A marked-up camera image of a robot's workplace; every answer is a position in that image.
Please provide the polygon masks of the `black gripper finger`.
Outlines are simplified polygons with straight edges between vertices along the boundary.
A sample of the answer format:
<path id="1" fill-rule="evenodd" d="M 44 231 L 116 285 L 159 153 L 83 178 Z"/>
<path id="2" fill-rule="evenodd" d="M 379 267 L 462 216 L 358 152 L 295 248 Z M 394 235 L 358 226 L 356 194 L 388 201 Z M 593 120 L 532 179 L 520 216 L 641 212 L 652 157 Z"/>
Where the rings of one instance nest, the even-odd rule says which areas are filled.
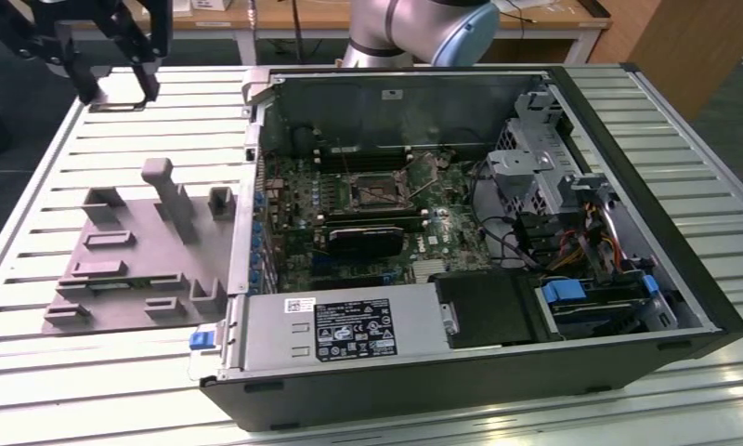
<path id="1" fill-rule="evenodd" d="M 150 16 L 148 34 L 142 32 L 123 1 L 102 1 L 102 4 L 106 6 L 106 14 L 95 20 L 95 25 L 131 63 L 144 95 L 142 103 L 155 101 L 159 91 L 155 71 L 167 56 L 172 35 L 171 2 L 139 1 Z"/>
<path id="2" fill-rule="evenodd" d="M 51 72 L 66 77 L 83 103 L 90 102 L 98 92 L 96 78 L 90 66 L 75 50 L 71 23 L 36 23 L 30 14 L 10 2 L 0 1 L 0 42 L 22 59 L 40 59 Z"/>

